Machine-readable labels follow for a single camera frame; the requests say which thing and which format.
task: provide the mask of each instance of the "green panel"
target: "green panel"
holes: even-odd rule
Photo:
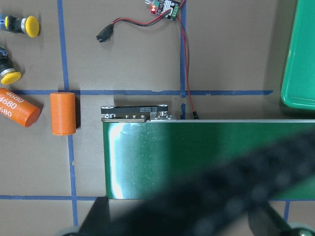
[[[283,102],[315,110],[315,0],[299,0],[282,87]]]
[[[305,122],[104,122],[107,195],[146,198],[177,178],[313,126]],[[312,180],[279,197],[315,198],[314,184]]]

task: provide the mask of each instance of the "red led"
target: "red led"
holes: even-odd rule
[[[157,11],[156,6],[153,5],[152,8],[151,8],[151,12],[154,13],[154,12],[156,12],[156,11]]]

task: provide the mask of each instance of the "black connector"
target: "black connector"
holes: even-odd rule
[[[106,26],[97,36],[97,40],[102,43],[105,42],[114,32],[114,24]]]
[[[199,119],[199,116],[197,114],[197,111],[192,112],[193,113],[193,119]]]

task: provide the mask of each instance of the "red wire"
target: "red wire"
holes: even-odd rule
[[[180,4],[179,8],[181,8],[185,2],[186,2],[186,0],[183,0],[182,3]]]
[[[118,21],[126,20],[126,21],[134,22],[134,23],[136,23],[136,24],[149,25],[149,24],[153,23],[154,21],[156,21],[156,20],[158,20],[158,19],[164,17],[164,16],[165,16],[164,13],[170,12],[171,10],[172,10],[172,9],[168,9],[167,11],[162,12],[158,17],[154,18],[153,20],[151,20],[151,21],[149,21],[149,22],[135,21],[135,20],[130,19],[130,18],[118,18],[118,19],[114,20],[114,21],[112,22],[112,24],[115,24],[115,23],[117,23]]]
[[[193,104],[192,101],[192,97],[191,97],[191,92],[190,92],[190,88],[189,88],[189,80],[188,80],[188,76],[189,76],[189,68],[188,68],[188,53],[187,52],[187,39],[186,39],[186,32],[184,30],[183,24],[181,19],[177,16],[177,20],[180,23],[181,26],[181,32],[182,32],[182,36],[183,36],[183,43],[184,43],[184,49],[185,49],[185,79],[186,79],[186,84],[187,84],[187,92],[188,92],[188,97],[189,97],[189,101],[190,101],[190,105],[191,105],[191,109],[193,112],[196,111],[196,108]]]

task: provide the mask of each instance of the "circuit board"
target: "circuit board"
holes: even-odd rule
[[[165,16],[165,18],[175,21],[176,16],[180,7],[180,2],[172,0],[153,0],[151,3],[151,13],[155,15],[160,15],[161,13],[171,9],[170,13]]]

